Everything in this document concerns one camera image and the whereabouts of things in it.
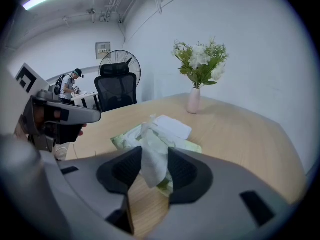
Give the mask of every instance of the white paper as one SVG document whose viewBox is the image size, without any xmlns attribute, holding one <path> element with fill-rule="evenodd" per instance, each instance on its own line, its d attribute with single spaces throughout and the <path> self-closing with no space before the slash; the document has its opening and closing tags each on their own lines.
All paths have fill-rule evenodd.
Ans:
<svg viewBox="0 0 320 240">
<path fill-rule="evenodd" d="M 154 120 L 154 124 L 158 125 L 171 132 L 171 134 L 177 136 L 182 140 L 188 139 L 192 128 L 182 122 L 168 117 L 166 115 L 161 115 Z"/>
</svg>

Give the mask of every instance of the cap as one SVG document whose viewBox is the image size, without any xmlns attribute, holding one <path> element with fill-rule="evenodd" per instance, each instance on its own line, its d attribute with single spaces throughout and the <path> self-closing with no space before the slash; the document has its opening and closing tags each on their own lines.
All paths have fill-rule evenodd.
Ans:
<svg viewBox="0 0 320 240">
<path fill-rule="evenodd" d="M 79 68 L 76 68 L 73 72 L 76 73 L 79 77 L 82 76 L 82 71 Z"/>
</svg>

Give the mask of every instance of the flower bouquet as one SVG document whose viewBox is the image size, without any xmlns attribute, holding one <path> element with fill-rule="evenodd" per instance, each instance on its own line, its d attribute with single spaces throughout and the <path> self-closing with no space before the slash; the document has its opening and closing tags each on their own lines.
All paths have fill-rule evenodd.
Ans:
<svg viewBox="0 0 320 240">
<path fill-rule="evenodd" d="M 193 84 L 187 111 L 196 114 L 200 104 L 200 88 L 215 85 L 225 72 L 224 62 L 229 55 L 224 44 L 211 40 L 208 45 L 198 42 L 189 46 L 175 41 L 173 54 L 182 62 L 180 73 L 187 75 Z"/>
</svg>

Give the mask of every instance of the t-shirt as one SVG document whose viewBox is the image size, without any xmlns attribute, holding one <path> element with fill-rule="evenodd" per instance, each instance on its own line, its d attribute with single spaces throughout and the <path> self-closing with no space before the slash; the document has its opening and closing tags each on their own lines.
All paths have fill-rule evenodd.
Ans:
<svg viewBox="0 0 320 240">
<path fill-rule="evenodd" d="M 70 92 L 64 92 L 64 87 L 65 87 L 65 84 L 67 84 L 68 89 L 72 90 L 72 86 L 74 85 L 74 83 L 75 83 L 75 80 L 73 80 L 71 76 L 68 74 L 63 78 L 61 89 L 60 89 L 60 98 L 67 99 L 67 100 L 72 99 L 72 95 Z"/>
</svg>

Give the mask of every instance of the mesh chair back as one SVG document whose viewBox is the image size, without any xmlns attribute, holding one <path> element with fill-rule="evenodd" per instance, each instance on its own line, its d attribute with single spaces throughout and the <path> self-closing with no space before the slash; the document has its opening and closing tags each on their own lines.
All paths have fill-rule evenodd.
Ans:
<svg viewBox="0 0 320 240">
<path fill-rule="evenodd" d="M 134 73 L 99 76 L 94 84 L 100 96 L 102 112 L 137 104 L 137 76 Z"/>
</svg>

